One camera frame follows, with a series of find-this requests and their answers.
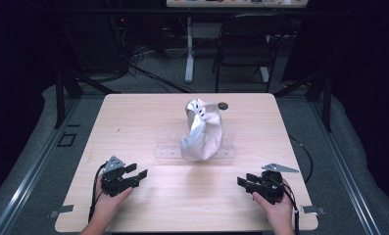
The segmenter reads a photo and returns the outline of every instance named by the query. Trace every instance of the black coin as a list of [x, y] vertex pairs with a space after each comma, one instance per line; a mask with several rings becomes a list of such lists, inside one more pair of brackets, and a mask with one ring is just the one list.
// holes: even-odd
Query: black coin
[[228, 109], [228, 105], [225, 102], [218, 103], [218, 106], [219, 106], [220, 110], [227, 110]]

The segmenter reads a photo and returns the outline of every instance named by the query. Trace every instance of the black cable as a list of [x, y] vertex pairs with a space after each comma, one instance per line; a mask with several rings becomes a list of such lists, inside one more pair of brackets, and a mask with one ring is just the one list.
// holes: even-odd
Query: black cable
[[[123, 77], [124, 75], [127, 74], [127, 70], [120, 70], [114, 74], [112, 74], [109, 77], [104, 77], [104, 78], [91, 78], [94, 81], [97, 81], [98, 83], [104, 83], [104, 82], [109, 82], [109, 81], [114, 81], [118, 80], [119, 78]], [[76, 79], [77, 82], [83, 82], [79, 78]]]
[[310, 180], [311, 176], [313, 175], [313, 168], [314, 168], [313, 157], [311, 156], [310, 152], [308, 152], [308, 150], [304, 147], [303, 144], [301, 144], [297, 139], [295, 139], [291, 135], [288, 134], [288, 136], [293, 141], [295, 141], [299, 146], [301, 146], [301, 148], [305, 151], [305, 153], [307, 154], [308, 158], [310, 159], [310, 173], [308, 174], [307, 178], [305, 179], [305, 183], [307, 183]]
[[[289, 189], [289, 191], [292, 192], [292, 189], [291, 189], [291, 187], [289, 185], [283, 184], [283, 186], [286, 186]], [[292, 197], [293, 197], [294, 202], [296, 202], [294, 193], [292, 193]]]
[[163, 84], [161, 84], [159, 81], [157, 81], [156, 79], [153, 79], [155, 83], [157, 83], [159, 86], [163, 87], [164, 90], [168, 91], [168, 93], [171, 93], [170, 90], [168, 90]]
[[94, 207], [96, 206], [96, 202], [97, 200], [99, 199], [100, 195], [102, 193], [99, 194], [99, 196], [97, 197], [96, 200], [94, 200], [94, 197], [95, 197], [95, 194], [96, 194], [96, 185], [97, 185], [97, 178], [99, 177], [99, 173], [100, 173], [100, 170], [102, 170], [102, 168], [104, 168], [106, 166], [106, 164], [102, 164], [100, 165], [99, 169], [97, 169], [96, 171], [96, 175], [94, 176], [94, 181], [93, 181], [93, 192], [91, 194], [91, 206], [90, 206], [90, 212], [89, 212], [89, 219], [88, 219], [88, 222], [90, 222], [90, 219], [91, 217], [93, 216], [93, 213], [94, 213]]
[[137, 67], [135, 65], [130, 65], [130, 67], [135, 69], [135, 71], [138, 72], [139, 74], [142, 74], [142, 75], [145, 75], [145, 76], [147, 76], [147, 77], [149, 77], [151, 79], [160, 81], [160, 82], [162, 82], [162, 83], [164, 83], [164, 84], [166, 84], [166, 85], [168, 85], [170, 87], [173, 87], [173, 88], [175, 88], [175, 89], [177, 89], [177, 90], [179, 90], [179, 91], [181, 91], [183, 93], [197, 93], [195, 90], [193, 90], [193, 89], [191, 89], [189, 87], [182, 86], [182, 85], [179, 85], [177, 83], [171, 82], [169, 80], [163, 79], [163, 78], [161, 78], [161, 77], [159, 77], [159, 76], [157, 76], [157, 75], [155, 75], [153, 73], [150, 73], [150, 72], [148, 72], [146, 70], [143, 70], [143, 69], [141, 69], [141, 68], [139, 68], [139, 67]]
[[291, 201], [292, 203], [292, 206], [294, 207], [294, 214], [295, 214], [295, 235], [299, 235], [299, 211], [298, 211], [298, 208], [297, 208], [297, 205], [296, 205], [296, 201], [295, 201], [295, 196], [294, 196], [294, 199], [292, 199], [291, 195], [288, 193], [287, 190], [285, 190], [285, 187], [284, 187], [285, 184], [282, 184], [282, 189], [283, 189], [283, 192], [286, 194], [286, 196], [289, 198], [289, 200]]

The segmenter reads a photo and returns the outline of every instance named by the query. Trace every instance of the black robotic gripper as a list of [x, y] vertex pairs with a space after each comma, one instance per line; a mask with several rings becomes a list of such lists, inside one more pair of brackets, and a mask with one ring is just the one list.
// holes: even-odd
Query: black robotic gripper
[[102, 189], [105, 194], [111, 197], [123, 192], [125, 189], [138, 187], [139, 181], [148, 174], [148, 169], [143, 170], [135, 176], [122, 178], [124, 173], [130, 173], [136, 170], [137, 164], [130, 164], [127, 167], [120, 167], [103, 174]]
[[262, 172], [262, 176], [247, 173], [246, 179], [237, 177], [237, 185], [245, 188], [247, 193], [259, 193], [271, 204], [275, 204], [283, 197], [284, 189], [280, 172], [266, 170]]

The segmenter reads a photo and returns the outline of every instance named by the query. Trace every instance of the table leg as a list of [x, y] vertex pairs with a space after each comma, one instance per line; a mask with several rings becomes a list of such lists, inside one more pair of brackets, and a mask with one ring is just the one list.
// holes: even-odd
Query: table leg
[[187, 21], [187, 67], [185, 69], [185, 82], [193, 82], [194, 73], [194, 55], [193, 55], [193, 35], [192, 35], [192, 22], [191, 18]]
[[268, 82], [269, 72], [267, 71], [267, 67], [260, 67], [259, 70], [261, 71], [262, 82]]

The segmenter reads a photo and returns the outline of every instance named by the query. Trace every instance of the black curtain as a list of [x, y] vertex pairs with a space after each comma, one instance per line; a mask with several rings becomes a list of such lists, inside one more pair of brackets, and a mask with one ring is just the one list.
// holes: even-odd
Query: black curtain
[[77, 60], [54, 20], [35, 15], [23, 1], [0, 1], [0, 186], [40, 118], [41, 94], [55, 83], [61, 63], [74, 68]]
[[302, 21], [282, 80], [329, 72], [332, 94], [363, 143], [368, 170], [389, 196], [389, 0], [311, 0], [308, 11], [351, 14]]
[[333, 94], [343, 103], [377, 185], [389, 196], [389, 1], [360, 24], [333, 75]]

